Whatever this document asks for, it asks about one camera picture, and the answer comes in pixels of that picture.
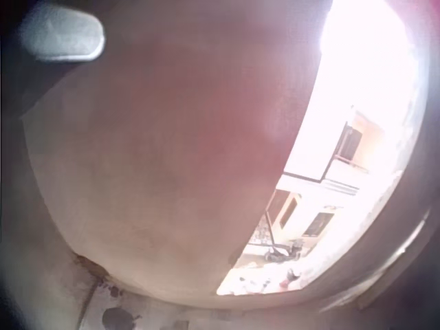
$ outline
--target bright opening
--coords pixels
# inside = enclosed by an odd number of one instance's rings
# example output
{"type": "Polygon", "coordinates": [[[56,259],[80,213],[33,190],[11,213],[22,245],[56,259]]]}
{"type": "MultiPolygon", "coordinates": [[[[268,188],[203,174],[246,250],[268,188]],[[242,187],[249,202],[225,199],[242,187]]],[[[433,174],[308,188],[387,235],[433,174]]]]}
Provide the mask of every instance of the bright opening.
{"type": "Polygon", "coordinates": [[[285,171],[219,295],[302,289],[362,236],[394,191],[423,116],[421,61],[383,0],[334,0],[285,171]]]}

